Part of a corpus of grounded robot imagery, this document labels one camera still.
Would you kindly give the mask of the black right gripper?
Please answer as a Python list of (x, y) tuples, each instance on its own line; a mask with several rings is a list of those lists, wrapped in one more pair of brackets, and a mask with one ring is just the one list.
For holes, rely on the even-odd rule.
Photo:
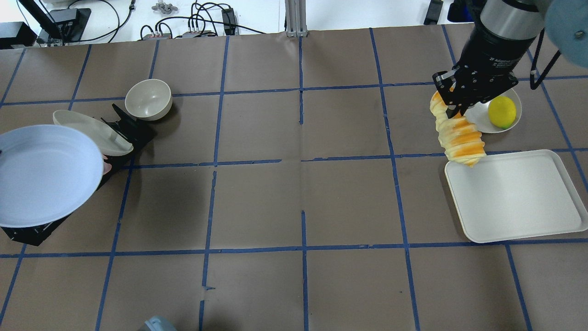
[(447, 105), (448, 119), (465, 116), (476, 103), (486, 103), (515, 86), (513, 69), (534, 40), (506, 39), (475, 22), (458, 62), (432, 77)]

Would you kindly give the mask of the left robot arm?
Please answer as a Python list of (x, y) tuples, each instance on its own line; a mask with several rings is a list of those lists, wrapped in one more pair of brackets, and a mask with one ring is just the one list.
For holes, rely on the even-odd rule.
[(138, 331), (176, 331), (176, 327), (162, 316), (153, 316), (147, 319), (139, 328)]

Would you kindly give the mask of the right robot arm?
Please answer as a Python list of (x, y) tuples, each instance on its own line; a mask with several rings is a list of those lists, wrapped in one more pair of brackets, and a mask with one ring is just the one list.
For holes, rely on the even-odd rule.
[(474, 27), (460, 59), (450, 71), (433, 75), (441, 97), (441, 115), (453, 119), (477, 103), (487, 103), (518, 84), (513, 69), (533, 42), (536, 52), (545, 36), (557, 47), (548, 66), (536, 78), (531, 66), (531, 87), (536, 89), (560, 56), (587, 66), (585, 0), (488, 0), (473, 13)]

